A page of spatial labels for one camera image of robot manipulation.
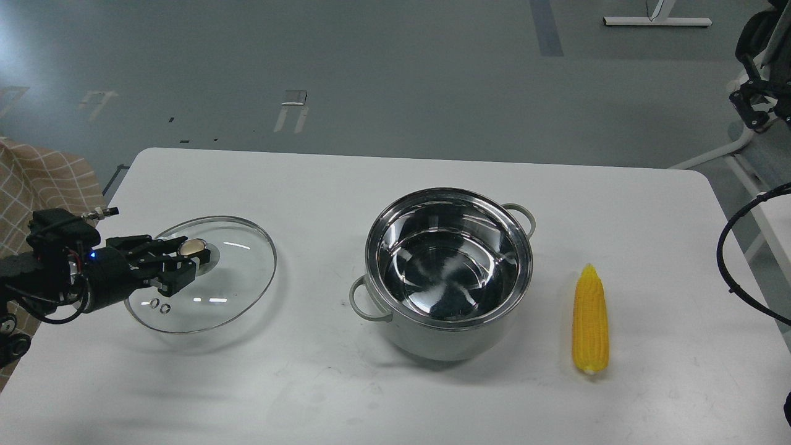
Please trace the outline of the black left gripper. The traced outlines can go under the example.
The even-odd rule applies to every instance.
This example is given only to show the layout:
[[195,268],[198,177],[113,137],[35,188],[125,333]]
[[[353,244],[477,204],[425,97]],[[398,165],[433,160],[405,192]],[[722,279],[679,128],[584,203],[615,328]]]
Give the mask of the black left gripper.
[[[172,297],[195,280],[198,264],[186,256],[171,256],[186,242],[186,236],[175,239],[153,239],[150,235],[111,237],[104,248],[91,251],[83,269],[87,279],[87,295],[77,307],[91,313],[126,300],[145,287],[155,287],[165,297]],[[154,262],[153,270],[147,262]]]

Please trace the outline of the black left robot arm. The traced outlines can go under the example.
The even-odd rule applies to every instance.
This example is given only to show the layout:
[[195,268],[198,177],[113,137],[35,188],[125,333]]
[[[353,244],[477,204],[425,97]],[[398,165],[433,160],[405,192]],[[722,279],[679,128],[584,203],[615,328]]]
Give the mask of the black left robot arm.
[[153,239],[150,235],[111,237],[91,225],[118,214],[96,208],[82,215],[62,208],[35,211],[28,223],[30,251],[2,259],[2,366],[30,349],[32,338],[17,333],[9,302],[46,324],[66,324],[154,287],[172,297],[193,282],[198,268],[214,257],[204,240]]

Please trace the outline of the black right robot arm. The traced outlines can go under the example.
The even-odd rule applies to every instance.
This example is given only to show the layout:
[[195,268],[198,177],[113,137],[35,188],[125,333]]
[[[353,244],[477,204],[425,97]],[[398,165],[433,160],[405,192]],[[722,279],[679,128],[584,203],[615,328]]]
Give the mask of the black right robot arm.
[[729,93],[744,126],[757,134],[789,126],[789,2],[771,1],[743,26],[735,58],[746,79]]

